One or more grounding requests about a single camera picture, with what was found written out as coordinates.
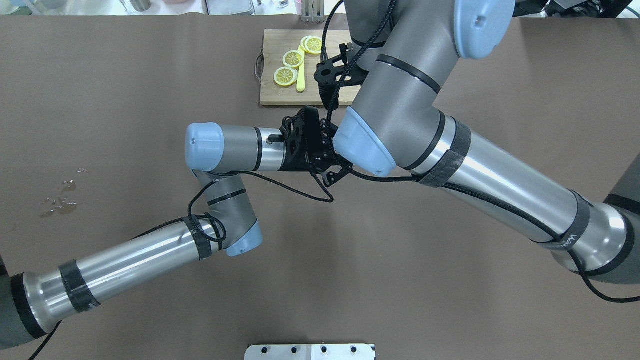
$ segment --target water spill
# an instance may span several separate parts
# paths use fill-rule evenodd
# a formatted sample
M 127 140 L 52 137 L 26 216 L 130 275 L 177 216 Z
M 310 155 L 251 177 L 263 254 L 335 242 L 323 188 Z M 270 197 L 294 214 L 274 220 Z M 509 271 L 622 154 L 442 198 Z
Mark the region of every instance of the water spill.
M 73 192 L 76 190 L 76 182 L 73 180 L 62 183 L 62 192 Z
M 76 182 L 74 180 L 62 182 L 62 190 L 56 199 L 51 197 L 42 201 L 42 205 L 45 205 L 44 212 L 40 214 L 41 218 L 52 217 L 55 213 L 66 215 L 74 212 L 78 206 L 77 202 L 71 201 L 68 197 L 62 197 L 64 193 L 74 192 L 76 190 Z
M 49 211 L 47 211 L 45 213 L 40 214 L 40 217 L 41 218 L 52 217 L 55 212 L 56 212 L 55 210 L 51 209 L 51 210 L 49 210 Z

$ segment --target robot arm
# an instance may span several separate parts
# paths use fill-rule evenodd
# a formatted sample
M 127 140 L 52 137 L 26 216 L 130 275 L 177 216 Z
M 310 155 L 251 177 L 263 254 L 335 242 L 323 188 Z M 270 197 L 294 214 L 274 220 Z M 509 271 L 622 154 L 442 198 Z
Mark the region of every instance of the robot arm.
M 345 4 L 348 14 L 375 7 Z M 394 28 L 375 49 L 375 61 L 362 58 L 369 75 L 335 135 L 335 150 L 377 176 L 400 166 L 419 183 L 444 188 L 550 249 L 571 271 L 578 269 L 569 250 L 595 280 L 639 283 L 637 265 L 620 266 L 638 252 L 632 248 L 638 217 L 630 208 L 588 202 L 432 106 L 460 57 L 491 53 L 513 7 L 513 0 L 398 0 Z M 348 19 L 355 37 L 375 26 Z M 637 162 L 616 187 L 624 187 L 626 199 L 637 198 Z
M 0 350 L 40 338 L 62 319 L 219 250 L 237 256 L 259 246 L 260 225 L 242 179 L 194 173 L 202 186 L 208 186 L 204 192 L 209 205 L 206 217 L 177 219 L 175 224 L 69 261 L 46 274 L 26 272 L 10 277 L 0 258 Z M 196 230 L 198 225 L 207 236 L 224 240 L 209 241 Z
M 215 221 L 185 218 L 48 274 L 9 277 L 0 258 L 0 350 L 51 332 L 136 285 L 226 249 L 235 256 L 262 242 L 259 223 L 234 172 L 312 171 L 328 185 L 332 165 L 386 176 L 397 166 L 551 250 L 571 271 L 617 284 L 640 283 L 640 156 L 605 204 L 546 178 L 433 107 L 460 57 L 488 56 L 504 36 L 513 0 L 397 0 L 392 21 L 367 44 L 396 0 L 347 0 L 349 27 L 368 76 L 340 128 L 305 108 L 280 129 L 193 124 L 186 157 Z M 573 261 L 577 256 L 583 269 Z

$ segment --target brown table surface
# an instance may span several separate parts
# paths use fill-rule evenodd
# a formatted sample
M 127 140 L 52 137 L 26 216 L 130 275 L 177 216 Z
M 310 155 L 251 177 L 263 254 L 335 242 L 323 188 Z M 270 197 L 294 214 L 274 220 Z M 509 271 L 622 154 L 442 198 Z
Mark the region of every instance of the brown table surface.
M 278 127 L 296 112 L 260 106 L 253 76 L 264 29 L 289 28 L 307 25 L 288 15 L 0 19 L 10 273 L 47 272 L 184 216 L 198 191 L 184 162 L 188 124 Z M 637 20 L 517 19 L 489 58 L 459 63 L 436 105 L 601 201 L 640 150 L 639 39 Z M 319 193 L 308 175 L 273 177 Z M 40 218 L 68 180 L 76 211 Z M 322 341 L 375 343 L 379 360 L 640 358 L 638 305 L 596 298 L 548 251 L 443 192 L 349 178 L 320 204 L 245 183 L 260 248 L 65 320 L 40 359 L 242 359 L 251 344 Z M 26 359 L 39 342 L 0 358 Z

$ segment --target metal plate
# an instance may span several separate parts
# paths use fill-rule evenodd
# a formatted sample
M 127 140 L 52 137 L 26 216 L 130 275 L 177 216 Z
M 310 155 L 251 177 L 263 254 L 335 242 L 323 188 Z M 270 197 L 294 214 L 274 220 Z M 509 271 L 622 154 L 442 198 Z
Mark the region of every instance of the metal plate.
M 209 15 L 253 15 L 251 0 L 207 0 Z
M 244 360 L 375 360 L 374 344 L 252 345 Z

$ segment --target mounting hole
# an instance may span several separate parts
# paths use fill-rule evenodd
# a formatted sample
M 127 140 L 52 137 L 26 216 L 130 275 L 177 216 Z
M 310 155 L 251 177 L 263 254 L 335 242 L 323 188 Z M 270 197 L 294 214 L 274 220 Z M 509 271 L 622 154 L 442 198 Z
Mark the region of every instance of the mounting hole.
M 486 17 L 478 16 L 476 18 L 476 27 L 477 28 L 482 28 L 485 23 L 486 23 Z

